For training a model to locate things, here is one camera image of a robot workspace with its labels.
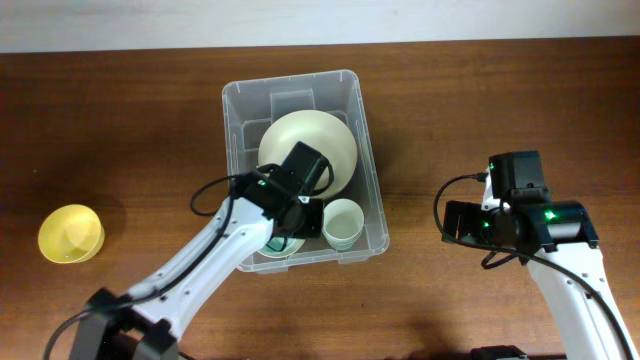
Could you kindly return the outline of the light green small bowl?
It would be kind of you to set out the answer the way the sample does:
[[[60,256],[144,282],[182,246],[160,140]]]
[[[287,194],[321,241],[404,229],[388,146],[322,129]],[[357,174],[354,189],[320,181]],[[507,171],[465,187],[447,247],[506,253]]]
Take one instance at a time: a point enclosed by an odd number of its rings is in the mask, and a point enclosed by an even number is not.
[[[258,251],[258,253],[268,258],[286,258],[296,253],[304,243],[304,239],[273,237]]]

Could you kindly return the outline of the green cup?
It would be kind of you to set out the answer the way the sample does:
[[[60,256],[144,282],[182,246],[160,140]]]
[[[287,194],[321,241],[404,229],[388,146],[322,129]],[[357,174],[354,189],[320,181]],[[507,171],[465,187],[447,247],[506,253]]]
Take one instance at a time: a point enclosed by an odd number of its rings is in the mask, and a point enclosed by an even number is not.
[[[327,237],[328,244],[337,251],[345,251],[350,249],[358,240],[357,237],[351,237],[347,239]]]

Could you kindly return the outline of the yellow bowl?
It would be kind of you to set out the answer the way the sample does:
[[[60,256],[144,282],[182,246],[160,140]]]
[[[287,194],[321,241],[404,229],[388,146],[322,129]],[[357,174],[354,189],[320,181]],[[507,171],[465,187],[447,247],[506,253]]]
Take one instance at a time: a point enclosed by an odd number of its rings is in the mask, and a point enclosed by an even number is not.
[[[102,248],[105,230],[97,213],[81,204],[58,208],[42,222],[38,232],[41,254],[57,264],[93,258]]]

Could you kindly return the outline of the clear plastic storage container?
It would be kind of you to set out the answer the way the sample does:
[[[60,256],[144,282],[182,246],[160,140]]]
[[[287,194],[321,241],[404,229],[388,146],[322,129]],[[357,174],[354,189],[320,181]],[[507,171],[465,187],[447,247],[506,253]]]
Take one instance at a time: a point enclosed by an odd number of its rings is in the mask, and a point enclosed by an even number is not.
[[[281,117],[300,110],[318,110],[342,121],[354,136],[357,163],[352,179],[339,198],[361,206],[364,228],[354,245],[333,249],[324,237],[304,242],[288,241],[289,255],[249,256],[237,269],[242,272],[277,273],[292,266],[336,261],[366,261],[386,251],[390,236],[384,214],[360,82],[351,70],[232,81],[222,90],[227,170],[247,172],[259,165],[259,145],[268,128]]]

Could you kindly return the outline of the cream cup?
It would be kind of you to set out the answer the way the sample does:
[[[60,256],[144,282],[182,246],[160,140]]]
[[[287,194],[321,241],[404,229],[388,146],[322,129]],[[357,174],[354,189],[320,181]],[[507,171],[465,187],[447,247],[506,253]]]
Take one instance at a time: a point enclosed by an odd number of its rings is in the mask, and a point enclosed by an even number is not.
[[[364,228],[364,212],[353,200],[338,199],[325,206],[323,234],[337,243],[355,241]]]

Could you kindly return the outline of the cream bowl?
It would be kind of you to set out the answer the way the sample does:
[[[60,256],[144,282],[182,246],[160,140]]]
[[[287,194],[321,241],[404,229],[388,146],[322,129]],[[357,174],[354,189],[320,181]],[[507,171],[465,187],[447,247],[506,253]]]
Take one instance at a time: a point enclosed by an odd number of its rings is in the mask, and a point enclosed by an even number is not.
[[[348,126],[318,110],[289,113],[266,130],[258,149],[258,164],[281,165],[298,142],[320,152],[333,168],[334,181],[318,198],[328,199],[341,192],[353,177],[358,160],[357,144]]]

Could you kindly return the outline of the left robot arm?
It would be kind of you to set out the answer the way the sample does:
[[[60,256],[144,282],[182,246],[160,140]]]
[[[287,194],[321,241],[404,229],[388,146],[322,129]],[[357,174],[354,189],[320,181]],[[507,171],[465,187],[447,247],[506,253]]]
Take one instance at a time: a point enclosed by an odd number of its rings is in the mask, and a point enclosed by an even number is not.
[[[96,292],[72,317],[73,359],[180,359],[178,343],[202,305],[274,237],[320,232],[318,182],[329,159],[297,142],[280,164],[229,175],[226,199],[171,260],[117,297]]]

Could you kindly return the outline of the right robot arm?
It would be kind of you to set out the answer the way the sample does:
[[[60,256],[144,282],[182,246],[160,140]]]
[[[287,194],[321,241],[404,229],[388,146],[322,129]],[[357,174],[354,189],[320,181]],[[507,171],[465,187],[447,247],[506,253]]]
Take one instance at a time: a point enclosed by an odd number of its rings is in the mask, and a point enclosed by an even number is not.
[[[586,208],[555,202],[536,151],[493,155],[481,202],[433,207],[442,239],[486,253],[485,270],[512,260],[526,267],[549,308],[569,359],[636,359],[639,352],[606,276]]]

